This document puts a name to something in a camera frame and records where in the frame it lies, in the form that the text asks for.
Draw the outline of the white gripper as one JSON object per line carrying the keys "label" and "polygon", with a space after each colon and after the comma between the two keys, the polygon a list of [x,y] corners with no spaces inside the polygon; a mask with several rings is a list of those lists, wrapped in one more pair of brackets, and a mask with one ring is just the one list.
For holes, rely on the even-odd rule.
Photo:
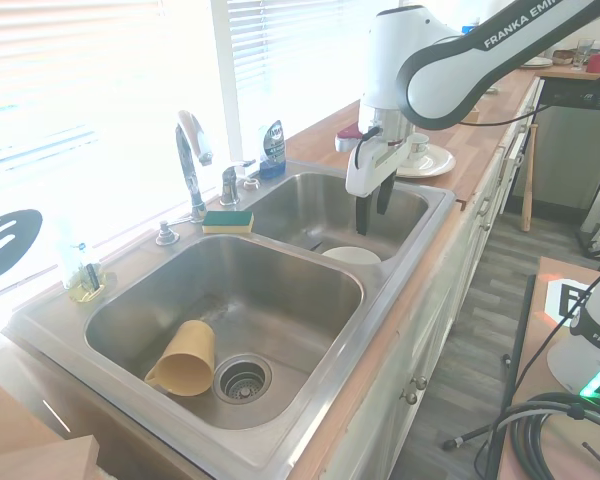
{"label": "white gripper", "polygon": [[375,136],[360,142],[351,153],[347,168],[345,188],[356,196],[356,231],[366,236],[370,219],[369,195],[380,186],[377,213],[384,215],[393,192],[396,171],[408,158],[411,142],[406,139],[399,145],[390,145]]}

